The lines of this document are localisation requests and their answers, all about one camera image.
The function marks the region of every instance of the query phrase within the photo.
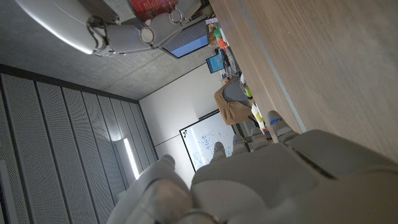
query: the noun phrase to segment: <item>perforated acoustic panel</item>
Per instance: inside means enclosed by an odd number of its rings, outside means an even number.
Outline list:
[[[24,193],[22,191],[21,180],[14,153],[14,146],[12,145],[6,111],[4,110],[2,96],[0,95],[0,161],[2,160],[6,161],[7,164],[18,223],[29,223]]]
[[[130,104],[125,101],[121,101],[121,103],[124,115],[126,116],[127,119],[127,126],[130,129],[132,139],[134,140],[134,144],[136,145],[138,156],[141,159],[142,169],[145,170],[147,167],[149,167],[149,160],[147,153],[144,149],[144,144],[142,143],[142,139],[139,135],[136,121],[134,120],[134,117],[132,115]]]
[[[69,223],[34,82],[2,75],[34,223]]]
[[[141,114],[138,108],[138,105],[134,103],[130,103],[130,108],[132,111],[132,115],[134,116],[134,120],[136,121],[137,124],[137,129],[139,132],[139,135],[142,139],[142,143],[144,144],[144,149],[147,153],[149,164],[152,165],[156,162],[156,156],[153,151],[153,145],[149,139],[149,136],[146,132],[146,127],[144,126],[144,122],[141,118]]]
[[[99,106],[101,108],[102,114],[104,115],[105,125],[108,128],[108,133],[111,138],[111,144],[113,146],[114,154],[116,156],[116,161],[118,162],[118,166],[121,171],[124,186],[125,186],[125,188],[128,188],[129,184],[127,182],[126,173],[124,172],[124,168],[123,168],[123,165],[122,165],[122,162],[120,159],[118,149],[116,148],[115,143],[114,143],[116,141],[121,140],[122,136],[120,134],[118,122],[116,121],[116,117],[114,116],[114,113],[113,113],[111,100],[107,97],[98,96],[98,101],[99,101]]]
[[[61,88],[37,82],[37,89],[71,221],[97,223]]]
[[[124,115],[122,104],[121,104],[120,100],[111,99],[111,104],[112,104],[112,107],[114,110],[114,114],[116,116],[116,120],[118,121],[118,124],[119,124],[122,138],[123,139],[127,138],[129,140],[130,147],[132,150],[132,155],[134,156],[134,159],[136,160],[138,172],[141,173],[142,172],[141,159],[147,159],[147,158],[140,158],[137,153],[136,145],[132,139],[129,126],[127,125],[126,116]]]
[[[88,187],[99,223],[106,223],[114,207],[81,92],[62,88]]]
[[[116,202],[116,195],[126,190],[121,172],[114,154],[114,150],[109,138],[108,130],[101,112],[100,104],[97,96],[91,93],[83,93],[83,99],[86,104],[88,118],[93,127],[94,137],[97,141],[99,154],[102,158],[105,174],[108,178],[109,188],[111,189],[112,197]]]

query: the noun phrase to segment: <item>desk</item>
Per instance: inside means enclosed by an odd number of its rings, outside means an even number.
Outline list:
[[[398,1],[210,3],[263,115],[398,161]]]

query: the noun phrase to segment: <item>brown jacket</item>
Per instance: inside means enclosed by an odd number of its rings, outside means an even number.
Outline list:
[[[214,94],[214,99],[216,100],[218,109],[220,110],[221,116],[223,117],[224,122],[227,125],[238,124],[247,121],[249,119],[248,116],[254,119],[250,107],[242,104],[239,101],[227,102],[224,99],[224,89],[228,86],[229,83],[233,83],[235,81],[238,82],[239,80],[237,78],[232,78],[227,84],[221,87]]]

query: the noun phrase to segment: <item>monitor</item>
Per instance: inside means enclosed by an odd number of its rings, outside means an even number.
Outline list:
[[[206,59],[210,73],[215,73],[224,68],[223,54],[218,54]]]
[[[182,58],[207,45],[208,26],[202,20],[183,29],[161,49],[174,58]]]

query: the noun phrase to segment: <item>ceiling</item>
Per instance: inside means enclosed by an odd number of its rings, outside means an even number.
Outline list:
[[[134,17],[127,0],[105,0],[121,21]],[[211,57],[205,47],[181,59],[161,50],[98,57],[62,42],[31,19],[14,0],[0,1],[0,63],[140,100]]]

